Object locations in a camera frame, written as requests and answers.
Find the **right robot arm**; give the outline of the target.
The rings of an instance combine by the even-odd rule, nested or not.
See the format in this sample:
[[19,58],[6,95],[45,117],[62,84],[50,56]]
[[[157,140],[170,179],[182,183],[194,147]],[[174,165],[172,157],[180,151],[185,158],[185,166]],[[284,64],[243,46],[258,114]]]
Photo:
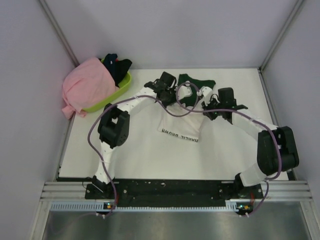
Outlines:
[[235,175],[233,192],[237,197],[245,198],[251,193],[252,186],[263,180],[274,180],[281,172],[300,164],[293,130],[288,126],[266,123],[254,116],[247,106],[237,104],[231,87],[220,88],[217,98],[211,96],[201,107],[203,115],[211,121],[222,117],[257,142],[255,163]]

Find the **white and green t shirt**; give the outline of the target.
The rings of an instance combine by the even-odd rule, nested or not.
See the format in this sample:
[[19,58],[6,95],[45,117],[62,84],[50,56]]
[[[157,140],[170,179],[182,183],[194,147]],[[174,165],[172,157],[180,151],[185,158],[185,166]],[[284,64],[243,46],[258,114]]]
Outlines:
[[[187,86],[190,83],[194,84],[198,90],[202,87],[210,87],[214,89],[216,82],[214,80],[199,80],[190,77],[183,73],[178,76],[177,86]],[[202,104],[199,103],[197,90],[191,86],[192,96],[179,100],[169,105],[166,109],[169,113],[164,113],[161,116],[161,121],[158,126],[158,131],[167,134],[171,137],[187,140],[190,142],[198,142],[200,138],[200,130],[205,119],[202,113],[189,112],[202,110]]]

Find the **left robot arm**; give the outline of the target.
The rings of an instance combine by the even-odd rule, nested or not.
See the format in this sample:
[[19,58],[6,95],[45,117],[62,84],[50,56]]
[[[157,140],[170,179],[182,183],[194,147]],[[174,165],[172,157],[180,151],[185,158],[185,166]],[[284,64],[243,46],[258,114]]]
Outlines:
[[107,104],[88,133],[89,146],[98,154],[99,165],[92,185],[102,198],[109,198],[115,188],[115,164],[112,155],[129,137],[130,118],[145,107],[159,103],[164,108],[176,102],[177,79],[163,72],[160,78],[149,81],[132,97]]

